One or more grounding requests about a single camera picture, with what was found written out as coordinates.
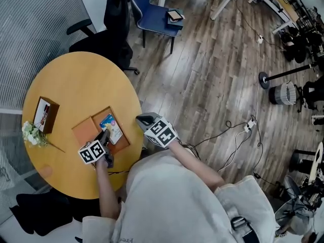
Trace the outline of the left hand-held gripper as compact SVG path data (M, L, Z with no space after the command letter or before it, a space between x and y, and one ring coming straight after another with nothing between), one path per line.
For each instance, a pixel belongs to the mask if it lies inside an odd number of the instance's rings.
M108 164L108 168L113 168L114 157L111 154L108 144L111 144L111 131L109 128L102 131L94 141L87 142L79 151L78 154L85 164L95 164L100 158Z

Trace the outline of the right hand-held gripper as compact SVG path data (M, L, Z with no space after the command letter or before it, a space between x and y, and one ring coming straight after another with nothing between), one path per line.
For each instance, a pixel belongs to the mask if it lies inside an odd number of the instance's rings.
M142 113L136 116L136 123L141 128L144 136L154 145L167 148L178 138L170 122L154 112Z

